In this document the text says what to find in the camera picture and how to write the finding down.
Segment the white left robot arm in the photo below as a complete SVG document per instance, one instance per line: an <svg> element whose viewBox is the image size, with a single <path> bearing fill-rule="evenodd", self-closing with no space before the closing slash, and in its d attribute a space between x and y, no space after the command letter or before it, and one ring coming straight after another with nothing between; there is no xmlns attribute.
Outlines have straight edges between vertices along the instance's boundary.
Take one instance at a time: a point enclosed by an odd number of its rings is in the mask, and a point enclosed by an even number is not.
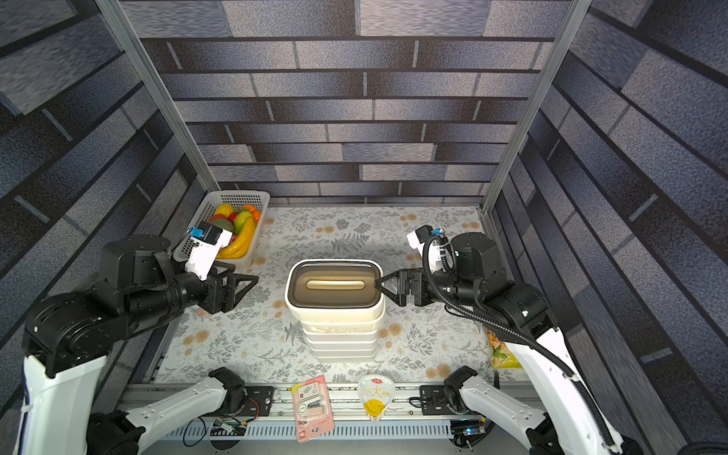
<svg viewBox="0 0 728 455"><path fill-rule="evenodd" d="M100 373L113 346L140 324L199 306L227 313L258 278L210 260L202 270L176 267L170 242L132 235L102 249L98 277L82 292L30 307L25 323L25 399L19 454L140 454L181 425L246 401L244 380L219 368L197 384L131 411L93 413Z"/></svg>

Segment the yellow smiley snack cup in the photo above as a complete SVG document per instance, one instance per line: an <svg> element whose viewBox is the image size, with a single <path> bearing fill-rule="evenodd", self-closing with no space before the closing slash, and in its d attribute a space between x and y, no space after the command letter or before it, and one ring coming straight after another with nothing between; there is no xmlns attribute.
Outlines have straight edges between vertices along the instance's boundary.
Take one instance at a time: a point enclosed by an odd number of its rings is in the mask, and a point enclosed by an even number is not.
<svg viewBox="0 0 728 455"><path fill-rule="evenodd" d="M395 391L394 381L384 375L365 375L358 381L358 397L371 421L381 419L394 401Z"/></svg>

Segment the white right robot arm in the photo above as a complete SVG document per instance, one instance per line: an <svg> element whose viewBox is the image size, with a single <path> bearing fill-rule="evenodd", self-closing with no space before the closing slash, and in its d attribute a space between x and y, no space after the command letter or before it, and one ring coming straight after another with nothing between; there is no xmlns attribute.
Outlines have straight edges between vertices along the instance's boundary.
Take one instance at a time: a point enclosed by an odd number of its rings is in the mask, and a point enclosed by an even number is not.
<svg viewBox="0 0 728 455"><path fill-rule="evenodd" d="M494 333L528 375L542 409L528 407L488 384L470 367L445 380L457 413L479 414L532 454L639 454L633 439L608 421L583 382L540 290L506 275L497 244L481 232L457 234L424 225L408 235L422 258L375 282L399 306L441 303Z"/></svg>

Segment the orange toy fruit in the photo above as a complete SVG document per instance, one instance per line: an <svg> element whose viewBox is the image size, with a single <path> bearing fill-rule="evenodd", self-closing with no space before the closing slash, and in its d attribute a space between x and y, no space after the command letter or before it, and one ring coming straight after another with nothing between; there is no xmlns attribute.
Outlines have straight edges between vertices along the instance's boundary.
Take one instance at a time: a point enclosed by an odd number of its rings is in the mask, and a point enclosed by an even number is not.
<svg viewBox="0 0 728 455"><path fill-rule="evenodd" d="M257 210L254 206L250 205L244 205L241 207L240 212L249 212L252 220L258 224L260 222L260 219L262 217L262 213Z"/></svg>

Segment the yellow toy banana bunch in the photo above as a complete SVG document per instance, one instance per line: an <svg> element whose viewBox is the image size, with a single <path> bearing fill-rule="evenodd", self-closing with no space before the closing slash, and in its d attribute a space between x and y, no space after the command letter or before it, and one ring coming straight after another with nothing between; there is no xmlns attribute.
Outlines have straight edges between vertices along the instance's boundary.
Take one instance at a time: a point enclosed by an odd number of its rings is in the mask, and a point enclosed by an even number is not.
<svg viewBox="0 0 728 455"><path fill-rule="evenodd" d="M244 224L244 229L236 236L235 240L226 248L220 250L217 259L241 259L250 248L257 224L253 220L248 220Z"/></svg>

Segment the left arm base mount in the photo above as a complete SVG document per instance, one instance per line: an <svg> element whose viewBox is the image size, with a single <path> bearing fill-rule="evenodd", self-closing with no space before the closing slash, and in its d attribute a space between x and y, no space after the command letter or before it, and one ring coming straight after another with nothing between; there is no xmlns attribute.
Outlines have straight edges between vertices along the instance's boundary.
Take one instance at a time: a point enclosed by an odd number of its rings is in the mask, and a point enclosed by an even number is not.
<svg viewBox="0 0 728 455"><path fill-rule="evenodd" d="M275 392L272 386L247 386L245 400L229 416L238 420L268 417Z"/></svg>

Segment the green toy mango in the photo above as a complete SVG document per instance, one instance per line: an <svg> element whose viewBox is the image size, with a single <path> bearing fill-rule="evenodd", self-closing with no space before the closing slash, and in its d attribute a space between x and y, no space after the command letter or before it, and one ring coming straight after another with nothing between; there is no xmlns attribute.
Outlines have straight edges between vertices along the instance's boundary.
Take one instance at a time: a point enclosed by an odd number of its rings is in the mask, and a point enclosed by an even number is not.
<svg viewBox="0 0 728 455"><path fill-rule="evenodd" d="M234 231L234 225L231 223L231 221L227 219L215 219L210 221L210 224L214 227L218 227L220 229L225 229L225 231L233 232Z"/></svg>

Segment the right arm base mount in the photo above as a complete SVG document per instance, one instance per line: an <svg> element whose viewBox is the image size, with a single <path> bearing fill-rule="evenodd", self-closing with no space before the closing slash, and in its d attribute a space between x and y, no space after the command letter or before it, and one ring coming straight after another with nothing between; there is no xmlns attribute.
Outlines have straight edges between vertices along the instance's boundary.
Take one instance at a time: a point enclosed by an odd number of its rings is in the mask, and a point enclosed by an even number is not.
<svg viewBox="0 0 728 455"><path fill-rule="evenodd" d="M422 415L455 415L455 412L449 407L443 384L421 385L419 399Z"/></svg>

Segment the white plastic fruit basket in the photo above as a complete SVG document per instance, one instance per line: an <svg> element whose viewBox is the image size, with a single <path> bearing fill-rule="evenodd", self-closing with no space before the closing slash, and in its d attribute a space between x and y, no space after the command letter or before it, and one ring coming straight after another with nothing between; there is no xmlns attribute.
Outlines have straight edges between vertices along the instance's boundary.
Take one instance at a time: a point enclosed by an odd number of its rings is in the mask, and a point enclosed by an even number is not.
<svg viewBox="0 0 728 455"><path fill-rule="evenodd" d="M217 258L218 261L235 265L237 271L242 271L252 263L269 199L270 196L265 191L213 191L203 198L188 227L197 228L202 222L208 222L220 212L221 206L231 206L231 210L235 212L248 212L254 208L252 216L241 215L240 221L232 222L234 239L227 251L232 251L233 256L223 255L223 258Z"/></svg>

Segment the yellow-green toy pear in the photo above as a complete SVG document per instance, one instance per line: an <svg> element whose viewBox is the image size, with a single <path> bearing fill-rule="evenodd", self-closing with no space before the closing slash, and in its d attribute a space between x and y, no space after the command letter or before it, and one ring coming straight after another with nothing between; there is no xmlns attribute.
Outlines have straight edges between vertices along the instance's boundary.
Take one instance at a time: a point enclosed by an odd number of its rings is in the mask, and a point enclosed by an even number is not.
<svg viewBox="0 0 728 455"><path fill-rule="evenodd" d="M252 219L252 213L248 210L242 210L242 212L238 212L233 221L234 234L239 235L240 232L244 229L244 224L246 223L246 221Z"/></svg>

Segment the wooden lid tissue box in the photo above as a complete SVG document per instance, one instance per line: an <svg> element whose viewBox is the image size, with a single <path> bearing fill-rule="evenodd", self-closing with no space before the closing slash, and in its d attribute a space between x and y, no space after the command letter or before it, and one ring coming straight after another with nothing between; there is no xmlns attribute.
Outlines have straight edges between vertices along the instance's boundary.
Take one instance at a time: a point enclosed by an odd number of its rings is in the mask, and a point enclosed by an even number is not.
<svg viewBox="0 0 728 455"><path fill-rule="evenodd" d="M366 333L313 333L304 331L308 341L318 344L373 343L377 340L378 334L379 331Z"/></svg>

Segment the dark brown lid tissue box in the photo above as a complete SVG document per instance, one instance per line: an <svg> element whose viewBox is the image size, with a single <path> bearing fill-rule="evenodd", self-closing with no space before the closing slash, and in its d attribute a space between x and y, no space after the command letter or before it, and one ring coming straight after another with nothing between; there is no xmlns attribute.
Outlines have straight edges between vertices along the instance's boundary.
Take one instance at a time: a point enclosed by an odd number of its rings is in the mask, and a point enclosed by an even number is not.
<svg viewBox="0 0 728 455"><path fill-rule="evenodd" d="M300 322L369 322L385 311L385 298L375 287L382 277L370 260L302 260L288 274L284 300Z"/></svg>

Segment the grey lid tissue box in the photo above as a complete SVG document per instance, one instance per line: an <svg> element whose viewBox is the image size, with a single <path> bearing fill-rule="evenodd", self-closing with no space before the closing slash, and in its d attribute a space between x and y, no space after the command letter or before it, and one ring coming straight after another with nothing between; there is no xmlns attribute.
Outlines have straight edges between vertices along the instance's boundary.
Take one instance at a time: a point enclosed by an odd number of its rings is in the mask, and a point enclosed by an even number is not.
<svg viewBox="0 0 728 455"><path fill-rule="evenodd" d="M377 354L377 348L368 350L317 350L311 349L316 356L371 356Z"/></svg>
<svg viewBox="0 0 728 455"><path fill-rule="evenodd" d="M367 363L375 360L375 355L371 356L316 356L316 361L321 363Z"/></svg>
<svg viewBox="0 0 728 455"><path fill-rule="evenodd" d="M373 351L377 349L377 342L374 341L340 341L340 342L318 342L307 339L307 345L317 352L354 352Z"/></svg>

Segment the brown lid rounded tissue box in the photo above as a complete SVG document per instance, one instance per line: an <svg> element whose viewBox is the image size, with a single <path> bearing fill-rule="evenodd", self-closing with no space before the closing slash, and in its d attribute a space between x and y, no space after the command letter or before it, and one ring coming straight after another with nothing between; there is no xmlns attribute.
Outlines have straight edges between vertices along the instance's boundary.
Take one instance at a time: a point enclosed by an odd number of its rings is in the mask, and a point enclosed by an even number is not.
<svg viewBox="0 0 728 455"><path fill-rule="evenodd" d="M315 334L358 334L379 330L384 323L385 313L373 320L362 322L301 322L301 327Z"/></svg>

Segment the yellow toy lemon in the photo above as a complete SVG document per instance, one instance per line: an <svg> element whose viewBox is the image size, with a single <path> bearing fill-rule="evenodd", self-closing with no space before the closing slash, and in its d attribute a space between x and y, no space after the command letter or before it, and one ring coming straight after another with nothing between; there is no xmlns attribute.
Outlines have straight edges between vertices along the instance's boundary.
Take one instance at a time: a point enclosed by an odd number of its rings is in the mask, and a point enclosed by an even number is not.
<svg viewBox="0 0 728 455"><path fill-rule="evenodd" d="M235 209L233 208L233 206L231 206L230 204L222 204L216 209L214 215L229 218L229 216L231 216L231 214L233 213L235 213Z"/></svg>

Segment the pink blister pack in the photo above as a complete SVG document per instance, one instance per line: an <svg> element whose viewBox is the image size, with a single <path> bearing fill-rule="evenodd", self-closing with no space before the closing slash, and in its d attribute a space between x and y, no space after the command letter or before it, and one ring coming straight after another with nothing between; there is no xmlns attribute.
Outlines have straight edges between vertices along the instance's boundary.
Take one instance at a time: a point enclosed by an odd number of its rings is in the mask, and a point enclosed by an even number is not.
<svg viewBox="0 0 728 455"><path fill-rule="evenodd" d="M329 389L324 375L293 385L291 393L299 443L313 440L335 429Z"/></svg>

